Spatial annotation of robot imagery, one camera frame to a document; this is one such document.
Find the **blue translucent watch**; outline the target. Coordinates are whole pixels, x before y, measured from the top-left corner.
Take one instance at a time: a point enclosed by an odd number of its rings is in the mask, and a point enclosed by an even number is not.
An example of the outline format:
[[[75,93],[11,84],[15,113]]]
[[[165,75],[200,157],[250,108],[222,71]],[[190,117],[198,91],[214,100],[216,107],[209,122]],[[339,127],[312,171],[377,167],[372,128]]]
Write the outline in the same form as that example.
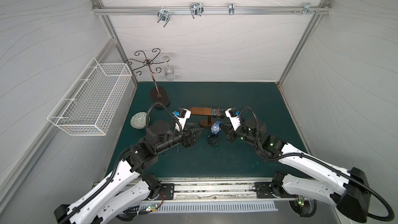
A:
[[[220,127],[220,125],[222,124],[222,122],[221,121],[216,121],[212,126],[211,126],[211,133],[213,134],[213,135],[218,135],[219,134],[219,132],[221,131],[221,127]]]

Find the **slim black analog watch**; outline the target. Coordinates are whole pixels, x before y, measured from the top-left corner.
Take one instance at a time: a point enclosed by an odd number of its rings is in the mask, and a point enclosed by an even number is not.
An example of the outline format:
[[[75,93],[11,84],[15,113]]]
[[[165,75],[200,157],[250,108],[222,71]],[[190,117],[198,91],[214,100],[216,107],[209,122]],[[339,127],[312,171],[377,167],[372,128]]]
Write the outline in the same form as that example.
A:
[[[218,110],[217,108],[212,108],[212,109],[211,109],[211,115],[212,115],[213,117],[217,117],[218,114],[219,114],[219,110]]]
[[[225,108],[221,108],[220,109],[220,118],[224,118],[226,117],[226,109]]]

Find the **wooden T-shaped watch stand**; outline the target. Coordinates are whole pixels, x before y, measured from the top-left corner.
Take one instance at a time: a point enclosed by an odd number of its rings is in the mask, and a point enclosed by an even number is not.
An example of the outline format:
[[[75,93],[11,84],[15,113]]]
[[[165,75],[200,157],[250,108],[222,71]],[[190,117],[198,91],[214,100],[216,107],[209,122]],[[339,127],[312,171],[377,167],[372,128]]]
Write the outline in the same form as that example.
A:
[[[203,119],[200,121],[200,126],[211,127],[218,119],[223,119],[223,118],[220,118],[220,109],[218,109],[219,114],[217,117],[213,117],[211,115],[211,109],[212,109],[212,107],[190,107],[189,111],[191,112],[192,115],[206,117],[206,119]]]

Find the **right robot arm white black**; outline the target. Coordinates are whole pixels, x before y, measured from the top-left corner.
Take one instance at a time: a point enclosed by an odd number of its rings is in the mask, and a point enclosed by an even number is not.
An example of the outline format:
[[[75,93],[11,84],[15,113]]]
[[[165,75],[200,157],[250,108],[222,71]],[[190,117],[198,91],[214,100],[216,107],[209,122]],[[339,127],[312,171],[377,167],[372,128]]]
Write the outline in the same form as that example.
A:
[[[229,119],[228,123],[221,124],[229,141],[241,139],[251,144],[262,159],[280,162],[310,176],[310,179],[302,179],[287,173],[277,173],[270,185],[274,196],[307,197],[330,204],[353,221],[367,222],[372,194],[362,170],[326,163],[268,134],[265,124],[256,115],[245,121],[242,112],[233,108],[222,108],[220,115]]]

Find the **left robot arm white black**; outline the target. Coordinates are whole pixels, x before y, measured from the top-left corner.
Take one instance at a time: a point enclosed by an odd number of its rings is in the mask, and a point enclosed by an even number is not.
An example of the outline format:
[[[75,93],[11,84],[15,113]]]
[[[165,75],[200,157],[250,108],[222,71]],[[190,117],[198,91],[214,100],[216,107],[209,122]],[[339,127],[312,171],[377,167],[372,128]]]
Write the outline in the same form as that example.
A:
[[[70,205],[62,204],[54,215],[59,224],[106,224],[127,208],[161,192],[160,181],[145,174],[159,159],[159,154],[182,145],[192,147],[202,129],[187,120],[186,108],[169,114],[172,123],[158,120],[146,125],[146,136],[118,156],[113,170],[86,195]]]

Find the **chunky black digital watch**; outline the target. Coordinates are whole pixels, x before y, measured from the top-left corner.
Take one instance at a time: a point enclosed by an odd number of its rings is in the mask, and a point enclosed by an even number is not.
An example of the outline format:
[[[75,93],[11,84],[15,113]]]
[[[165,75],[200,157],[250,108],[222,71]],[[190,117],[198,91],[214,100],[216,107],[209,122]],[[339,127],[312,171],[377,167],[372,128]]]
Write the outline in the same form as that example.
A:
[[[207,136],[207,142],[210,146],[217,146],[220,142],[219,136],[216,134],[211,134]]]

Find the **green table mat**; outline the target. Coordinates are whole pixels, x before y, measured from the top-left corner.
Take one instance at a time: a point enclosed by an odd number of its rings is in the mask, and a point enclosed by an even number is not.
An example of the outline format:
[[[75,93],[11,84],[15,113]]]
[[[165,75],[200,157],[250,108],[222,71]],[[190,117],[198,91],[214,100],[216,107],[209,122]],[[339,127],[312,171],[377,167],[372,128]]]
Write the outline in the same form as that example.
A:
[[[252,108],[270,134],[304,150],[283,98],[275,83],[161,82],[170,97],[169,109],[180,107]],[[178,146],[159,155],[149,172],[157,177],[273,177],[284,172],[304,174],[279,162],[261,159],[254,148],[241,140],[229,142],[224,134],[219,144],[209,145],[208,128],[191,148]]]

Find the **green patterned ceramic bowl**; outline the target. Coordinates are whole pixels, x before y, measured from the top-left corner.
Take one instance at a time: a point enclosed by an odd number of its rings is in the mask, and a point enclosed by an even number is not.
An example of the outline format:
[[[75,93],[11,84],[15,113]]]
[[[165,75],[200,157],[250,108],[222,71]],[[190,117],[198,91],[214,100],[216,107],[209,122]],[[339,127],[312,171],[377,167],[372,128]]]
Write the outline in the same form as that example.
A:
[[[144,129],[147,122],[146,118],[147,118],[146,112],[138,112],[134,114],[130,120],[131,127],[138,130]]]

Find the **hanging clear wine glass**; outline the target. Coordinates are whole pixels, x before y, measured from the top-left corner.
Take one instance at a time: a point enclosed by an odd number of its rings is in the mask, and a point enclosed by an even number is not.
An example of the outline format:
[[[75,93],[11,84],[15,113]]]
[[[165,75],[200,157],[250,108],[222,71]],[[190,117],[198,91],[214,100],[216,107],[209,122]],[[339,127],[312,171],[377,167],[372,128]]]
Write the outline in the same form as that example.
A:
[[[167,81],[172,82],[172,81],[175,80],[175,72],[174,72],[174,69],[169,64],[170,57],[169,56],[163,56],[162,59],[164,60],[164,62],[166,64],[166,68],[164,70],[165,78],[166,78]]]

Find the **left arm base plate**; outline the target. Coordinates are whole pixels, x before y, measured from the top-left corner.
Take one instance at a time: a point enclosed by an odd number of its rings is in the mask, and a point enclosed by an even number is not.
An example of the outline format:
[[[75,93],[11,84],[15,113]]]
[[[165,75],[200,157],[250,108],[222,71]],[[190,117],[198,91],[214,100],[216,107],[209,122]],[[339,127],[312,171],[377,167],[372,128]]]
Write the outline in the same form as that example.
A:
[[[161,183],[159,194],[155,200],[160,201],[164,197],[165,201],[174,199],[175,184],[173,183]]]

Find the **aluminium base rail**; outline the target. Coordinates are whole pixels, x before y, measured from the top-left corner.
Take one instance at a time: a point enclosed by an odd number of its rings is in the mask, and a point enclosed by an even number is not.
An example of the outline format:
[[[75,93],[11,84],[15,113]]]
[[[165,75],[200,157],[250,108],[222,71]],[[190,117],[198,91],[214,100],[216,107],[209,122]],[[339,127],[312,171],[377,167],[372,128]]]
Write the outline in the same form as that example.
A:
[[[239,178],[239,177],[221,177],[221,178],[158,178],[160,183],[175,184],[174,199],[172,202],[228,202],[228,201],[260,201],[256,193],[252,191],[255,182],[272,182],[271,177],[259,178]],[[297,201],[299,196],[290,196],[282,198],[268,198],[265,201]],[[154,201],[155,199],[145,199],[141,202]]]

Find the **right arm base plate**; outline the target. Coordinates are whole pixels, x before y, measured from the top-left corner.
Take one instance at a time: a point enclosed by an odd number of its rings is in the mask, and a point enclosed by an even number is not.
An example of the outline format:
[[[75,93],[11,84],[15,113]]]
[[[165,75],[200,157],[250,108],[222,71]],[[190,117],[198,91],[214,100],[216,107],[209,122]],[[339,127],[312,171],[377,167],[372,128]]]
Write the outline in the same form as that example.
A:
[[[277,184],[273,182],[255,182],[251,189],[258,199],[280,198],[280,193],[276,192]]]

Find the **metal clamp bracket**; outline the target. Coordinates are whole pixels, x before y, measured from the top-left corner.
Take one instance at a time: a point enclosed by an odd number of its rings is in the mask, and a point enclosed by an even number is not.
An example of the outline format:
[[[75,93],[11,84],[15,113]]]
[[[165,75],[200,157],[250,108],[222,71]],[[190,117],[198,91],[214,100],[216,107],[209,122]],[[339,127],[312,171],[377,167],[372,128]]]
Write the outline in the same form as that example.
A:
[[[193,18],[196,16],[201,17],[204,11],[202,3],[193,3],[189,6],[189,9]]]
[[[162,7],[161,9],[159,9],[157,16],[158,16],[157,23],[163,21],[163,27],[166,27],[170,20],[169,11]]]
[[[299,11],[295,11],[295,10],[293,10],[292,11],[294,14],[301,14],[301,15],[317,15],[317,14],[320,14],[320,11],[319,10],[314,10],[314,9],[312,9],[311,8],[311,4],[310,3],[307,3],[306,5],[304,5],[304,7],[303,7],[303,9],[301,9],[301,10],[299,10]]]
[[[229,4],[229,15],[232,16],[234,15],[234,10],[235,10],[235,5],[234,3]]]

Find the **aluminium crossbar rail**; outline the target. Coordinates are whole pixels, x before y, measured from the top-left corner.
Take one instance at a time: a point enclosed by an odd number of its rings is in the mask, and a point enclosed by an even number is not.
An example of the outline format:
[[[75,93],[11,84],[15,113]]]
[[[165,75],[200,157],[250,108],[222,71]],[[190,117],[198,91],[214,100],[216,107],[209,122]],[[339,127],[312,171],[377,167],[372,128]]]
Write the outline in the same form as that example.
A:
[[[234,15],[296,15],[292,11],[303,9],[299,6],[238,6],[235,5]],[[93,7],[95,15],[98,16],[155,16],[159,9],[169,11],[170,16],[191,16],[189,6],[161,6],[161,7]],[[311,5],[312,9],[320,11],[320,15],[329,14],[332,11],[330,0],[320,6]],[[229,4],[224,6],[203,5],[202,16],[229,16]]]

